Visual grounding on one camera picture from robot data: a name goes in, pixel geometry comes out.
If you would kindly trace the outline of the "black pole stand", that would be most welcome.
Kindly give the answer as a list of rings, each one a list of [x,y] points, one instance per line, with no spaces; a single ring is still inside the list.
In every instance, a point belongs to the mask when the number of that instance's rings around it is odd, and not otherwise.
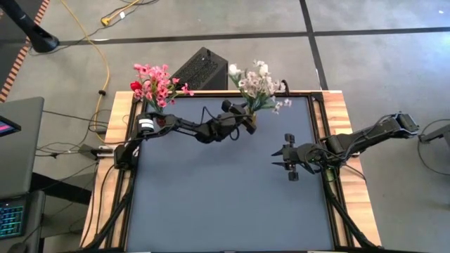
[[[37,53],[48,53],[60,45],[59,39],[37,25],[15,0],[0,0],[0,8],[27,35]]]

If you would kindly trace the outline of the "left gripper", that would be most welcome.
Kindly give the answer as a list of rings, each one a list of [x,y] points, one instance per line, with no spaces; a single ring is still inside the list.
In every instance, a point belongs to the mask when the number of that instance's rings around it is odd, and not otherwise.
[[[256,125],[253,120],[253,115],[247,111],[247,103],[236,104],[229,100],[224,100],[221,108],[224,113],[217,116],[217,133],[220,136],[230,134],[243,125],[249,134],[256,132]]]

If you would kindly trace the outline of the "white artificial flower bunch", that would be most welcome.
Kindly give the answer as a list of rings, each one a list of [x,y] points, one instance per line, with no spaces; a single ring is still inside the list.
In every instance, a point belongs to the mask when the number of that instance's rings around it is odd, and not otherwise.
[[[246,103],[250,114],[255,113],[254,104],[256,101],[256,85],[257,83],[257,73],[256,72],[246,72],[246,78],[242,78],[240,81],[240,87],[245,92],[247,97]]]
[[[284,100],[277,100],[276,94],[277,93],[284,93],[288,90],[288,85],[285,80],[278,80],[278,79],[272,79],[271,73],[270,74],[270,83],[268,85],[269,88],[269,95],[265,101],[261,101],[261,96],[259,94],[259,66],[261,64],[264,64],[264,61],[261,60],[255,60],[254,64],[257,68],[257,87],[256,87],[256,101],[254,104],[254,111],[258,110],[272,110],[273,113],[278,114],[279,110],[282,107],[290,107],[292,105],[292,101],[288,98],[285,98]]]

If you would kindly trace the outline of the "grey laptop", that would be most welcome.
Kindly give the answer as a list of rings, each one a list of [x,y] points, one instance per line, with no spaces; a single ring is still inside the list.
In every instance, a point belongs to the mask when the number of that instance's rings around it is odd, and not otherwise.
[[[42,97],[0,103],[0,115],[21,126],[21,131],[0,137],[0,199],[30,189],[43,106]]]

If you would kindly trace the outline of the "black mesh computer tower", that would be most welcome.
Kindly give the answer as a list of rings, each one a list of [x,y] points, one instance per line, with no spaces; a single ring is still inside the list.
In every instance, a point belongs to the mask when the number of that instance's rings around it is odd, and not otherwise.
[[[187,83],[190,90],[227,90],[228,61],[211,50],[200,48],[171,78],[179,79],[176,90]]]

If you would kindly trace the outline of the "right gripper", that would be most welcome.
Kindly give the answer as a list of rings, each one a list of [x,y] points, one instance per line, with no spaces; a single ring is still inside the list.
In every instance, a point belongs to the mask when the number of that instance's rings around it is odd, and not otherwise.
[[[313,150],[317,148],[316,144],[305,143],[298,147],[295,147],[295,137],[292,134],[285,134],[285,140],[287,143],[278,151],[272,154],[272,156],[283,156],[283,162],[272,162],[274,165],[281,166],[285,170],[288,170],[288,180],[298,181],[299,173],[297,172],[296,165],[300,165],[310,174],[318,173],[318,169],[314,169],[311,164],[314,160]]]

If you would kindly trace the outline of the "small dark screen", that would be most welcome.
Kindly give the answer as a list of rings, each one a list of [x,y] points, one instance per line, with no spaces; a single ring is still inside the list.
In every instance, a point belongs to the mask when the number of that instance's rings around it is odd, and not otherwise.
[[[0,137],[21,131],[21,126],[0,115]]]

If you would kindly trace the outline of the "black striped-edge floor mat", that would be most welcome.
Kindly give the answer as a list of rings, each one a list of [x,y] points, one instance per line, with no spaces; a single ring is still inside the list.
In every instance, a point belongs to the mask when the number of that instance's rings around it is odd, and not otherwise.
[[[50,0],[16,0],[40,25]],[[0,103],[6,102],[31,43],[27,35],[0,9]]]

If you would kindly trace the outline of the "pink artificial flower bunch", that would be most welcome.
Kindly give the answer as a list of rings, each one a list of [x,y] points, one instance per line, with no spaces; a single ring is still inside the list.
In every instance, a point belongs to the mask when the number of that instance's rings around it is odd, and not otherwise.
[[[154,111],[163,113],[168,104],[174,105],[175,98],[179,95],[176,91],[176,85],[179,79],[171,78],[168,73],[169,66],[163,65],[141,65],[135,63],[133,68],[137,72],[137,80],[142,83],[143,90],[141,93],[134,93],[136,100],[147,102]],[[182,94],[193,96],[193,90],[188,88],[185,83],[181,87]]]

